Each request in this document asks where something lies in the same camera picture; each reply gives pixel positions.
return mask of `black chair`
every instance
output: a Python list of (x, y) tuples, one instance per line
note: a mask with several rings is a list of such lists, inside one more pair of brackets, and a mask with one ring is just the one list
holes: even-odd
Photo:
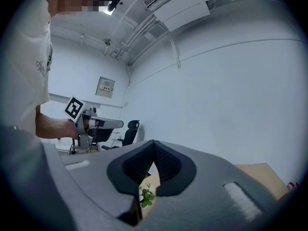
[[(118, 141), (122, 142), (122, 146), (133, 144), (138, 128), (139, 128), (139, 122), (140, 122), (139, 120), (133, 120), (128, 123), (127, 127), (129, 129), (126, 131), (124, 139), (117, 139)], [(119, 146), (108, 147), (108, 146), (103, 145), (102, 149), (110, 150), (110, 149), (114, 149), (118, 147)]]

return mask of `person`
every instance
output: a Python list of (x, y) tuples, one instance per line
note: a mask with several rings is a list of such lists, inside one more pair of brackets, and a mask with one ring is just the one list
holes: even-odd
[(1, 46), (5, 59), (1, 65), (6, 67), (3, 76), (12, 86), (2, 94), (7, 108), (4, 112), (8, 114), (2, 118), (5, 125), (17, 125), (44, 139), (77, 139), (73, 121), (41, 113), (40, 106), (50, 100), (48, 78), (53, 53), (50, 21), (57, 14), (87, 11), (104, 1), (108, 0), (28, 0), (22, 5)]

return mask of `black padded headrest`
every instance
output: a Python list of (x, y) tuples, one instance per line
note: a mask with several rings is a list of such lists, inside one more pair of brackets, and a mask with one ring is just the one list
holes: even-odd
[(128, 123), (127, 127), (128, 127), (129, 129), (131, 129), (131, 128), (138, 128), (138, 127), (139, 127), (139, 122), (140, 122), (140, 120), (133, 120), (133, 121), (130, 121), (130, 122)]

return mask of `green leaves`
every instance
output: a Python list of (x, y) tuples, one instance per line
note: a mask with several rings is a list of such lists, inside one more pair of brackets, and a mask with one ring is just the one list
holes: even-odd
[(153, 203), (152, 201), (155, 198), (155, 195), (150, 191), (150, 184), (145, 184), (148, 189), (142, 189), (142, 187), (139, 187), (139, 189), (142, 189), (142, 194), (141, 196), (143, 197), (143, 199), (141, 200), (141, 207), (142, 208), (146, 208), (148, 205), (151, 206)]
[(147, 205), (148, 205), (148, 204), (147, 204), (147, 201), (144, 201), (144, 202), (141, 204), (141, 207), (142, 207), (142, 208), (145, 208)]

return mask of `black and white fiducial marker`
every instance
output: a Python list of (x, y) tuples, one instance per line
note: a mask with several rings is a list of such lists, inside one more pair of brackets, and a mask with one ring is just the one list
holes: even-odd
[(71, 97), (67, 106), (64, 109), (64, 113), (74, 122), (76, 123), (85, 109), (86, 103), (82, 100)]

